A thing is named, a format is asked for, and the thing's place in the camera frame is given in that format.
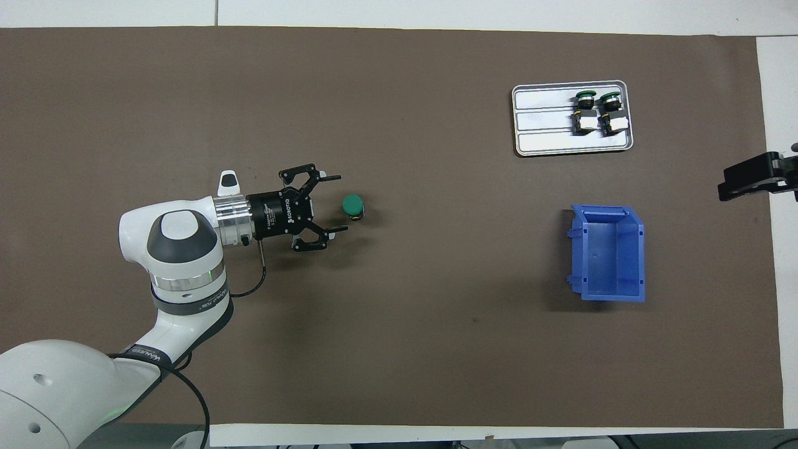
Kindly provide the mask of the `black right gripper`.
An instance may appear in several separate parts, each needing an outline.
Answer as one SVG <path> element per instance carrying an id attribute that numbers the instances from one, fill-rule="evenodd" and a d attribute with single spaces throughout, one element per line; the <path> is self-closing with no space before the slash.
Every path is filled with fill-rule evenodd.
<path id="1" fill-rule="evenodd" d="M 723 182 L 718 185 L 720 201 L 766 191 L 776 193 L 778 182 L 783 187 L 796 188 L 795 201 L 798 202 L 797 188 L 797 142 L 791 145 L 792 153 L 764 152 L 746 161 L 725 168 Z"/>

